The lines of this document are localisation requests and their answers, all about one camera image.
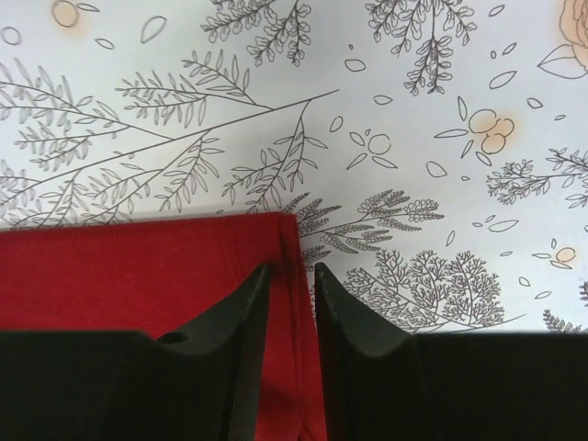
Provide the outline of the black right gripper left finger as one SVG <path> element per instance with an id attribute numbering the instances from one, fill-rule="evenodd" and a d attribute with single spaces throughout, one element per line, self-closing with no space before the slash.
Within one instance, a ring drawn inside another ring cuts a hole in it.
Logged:
<path id="1" fill-rule="evenodd" d="M 137 331 L 4 331 L 4 440 L 251 440 L 270 268 L 151 338 Z"/>

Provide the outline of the dark red t-shirt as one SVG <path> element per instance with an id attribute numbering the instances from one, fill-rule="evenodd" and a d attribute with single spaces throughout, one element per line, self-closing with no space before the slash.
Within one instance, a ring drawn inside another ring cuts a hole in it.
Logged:
<path id="1" fill-rule="evenodd" d="M 255 436 L 326 437 L 318 339 L 298 223 L 277 212 L 5 232 L 5 329 L 132 329 L 160 336 L 271 269 Z"/>

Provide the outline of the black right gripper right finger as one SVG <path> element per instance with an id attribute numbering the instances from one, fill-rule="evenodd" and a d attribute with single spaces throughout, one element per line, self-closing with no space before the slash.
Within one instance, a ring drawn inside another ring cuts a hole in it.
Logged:
<path id="1" fill-rule="evenodd" d="M 409 334 L 315 267 L 331 440 L 584 440 L 584 334 Z"/>

